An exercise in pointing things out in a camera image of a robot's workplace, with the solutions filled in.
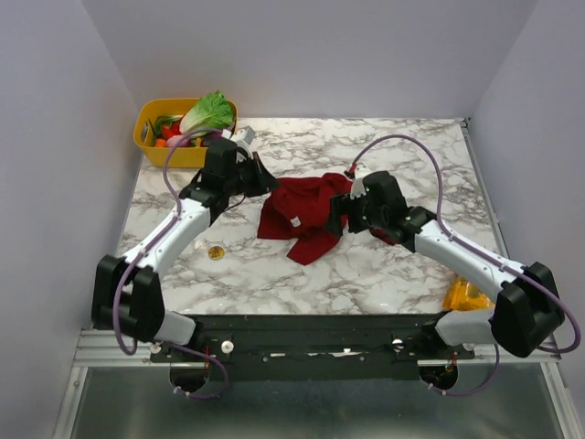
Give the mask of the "red t-shirt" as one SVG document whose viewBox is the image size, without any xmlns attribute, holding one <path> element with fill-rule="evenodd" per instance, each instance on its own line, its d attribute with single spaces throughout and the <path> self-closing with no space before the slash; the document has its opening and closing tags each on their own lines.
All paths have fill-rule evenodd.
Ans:
<svg viewBox="0 0 585 439">
<path fill-rule="evenodd" d="M 342 174 L 320 177 L 282 177 L 261 209 L 257 237 L 296 243 L 287 257 L 301 265 L 311 264 L 331 251 L 340 238 L 325 228 L 330 198 L 348 193 L 360 199 L 367 193 L 361 178 L 356 182 Z"/>
</svg>

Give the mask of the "round gold brooch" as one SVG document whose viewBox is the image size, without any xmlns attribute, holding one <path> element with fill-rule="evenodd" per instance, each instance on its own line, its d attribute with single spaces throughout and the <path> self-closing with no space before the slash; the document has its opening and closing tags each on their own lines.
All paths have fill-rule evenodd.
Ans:
<svg viewBox="0 0 585 439">
<path fill-rule="evenodd" d="M 212 246 L 208 249 L 207 254 L 211 260 L 218 261 L 225 256 L 225 250 L 221 246 Z"/>
</svg>

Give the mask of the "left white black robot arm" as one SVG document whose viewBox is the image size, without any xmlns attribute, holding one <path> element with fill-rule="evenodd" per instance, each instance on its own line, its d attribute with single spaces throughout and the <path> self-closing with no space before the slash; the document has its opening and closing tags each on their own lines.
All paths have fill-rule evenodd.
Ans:
<svg viewBox="0 0 585 439">
<path fill-rule="evenodd" d="M 278 186 L 252 149 L 253 138 L 239 131 L 212 139 L 205 164 L 173 194 L 167 217 L 124 255 L 99 261 L 91 304 L 98 329 L 111 329 L 118 339 L 171 344 L 183 361 L 201 354 L 202 325 L 165 307 L 162 280 L 186 246 L 229 209 L 231 198 L 263 196 Z"/>
</svg>

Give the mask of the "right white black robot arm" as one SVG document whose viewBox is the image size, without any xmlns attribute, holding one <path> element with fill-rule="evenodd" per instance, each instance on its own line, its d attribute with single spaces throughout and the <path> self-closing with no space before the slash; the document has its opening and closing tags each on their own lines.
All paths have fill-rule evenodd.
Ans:
<svg viewBox="0 0 585 439">
<path fill-rule="evenodd" d="M 438 359 L 463 343 L 497 344 L 526 358 L 565 320 L 549 268 L 526 266 L 486 250 L 442 225 L 436 213 L 407 204 L 387 171 L 353 182 L 349 192 L 330 199 L 326 229 L 380 231 L 391 243 L 426 256 L 459 274 L 494 303 L 490 309 L 440 312 L 420 336 L 422 351 Z"/>
</svg>

